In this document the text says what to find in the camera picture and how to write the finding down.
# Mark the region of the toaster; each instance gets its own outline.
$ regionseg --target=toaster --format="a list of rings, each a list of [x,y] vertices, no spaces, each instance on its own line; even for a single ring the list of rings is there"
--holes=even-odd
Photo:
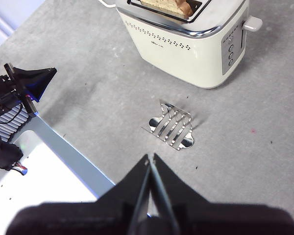
[[[246,32],[262,20],[249,15],[249,0],[186,0],[193,15],[181,18],[144,5],[117,0],[116,7],[141,57],[195,86],[222,84],[245,54]]]

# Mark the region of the toaster button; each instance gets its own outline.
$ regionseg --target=toaster button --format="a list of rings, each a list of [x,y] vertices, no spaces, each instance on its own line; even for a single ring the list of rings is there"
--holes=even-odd
[[[229,44],[232,43],[234,36],[229,37]]]
[[[229,52],[232,52],[233,51],[233,44],[230,46],[230,48],[229,48]]]

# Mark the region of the concrete surface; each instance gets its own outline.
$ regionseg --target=concrete surface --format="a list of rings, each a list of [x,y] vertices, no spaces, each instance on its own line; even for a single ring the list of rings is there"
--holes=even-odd
[[[143,61],[116,10],[94,0],[46,0],[0,47],[0,74],[6,62],[56,67],[41,117],[115,182],[157,152],[210,201],[265,203],[294,217],[294,0],[252,0],[251,14],[263,28],[214,90]],[[141,128],[160,113],[159,98],[194,116],[191,149]]]

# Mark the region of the metal toast rack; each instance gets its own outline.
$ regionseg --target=metal toast rack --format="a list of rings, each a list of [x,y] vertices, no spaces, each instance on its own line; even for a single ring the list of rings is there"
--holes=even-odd
[[[193,146],[191,114],[163,100],[160,106],[162,115],[149,120],[150,132],[176,150]]]

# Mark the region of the toaster lever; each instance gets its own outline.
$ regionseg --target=toaster lever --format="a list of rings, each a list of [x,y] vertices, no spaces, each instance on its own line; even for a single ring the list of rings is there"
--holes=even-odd
[[[243,24],[243,29],[251,32],[258,31],[263,25],[263,21],[259,18],[249,16],[247,21]]]

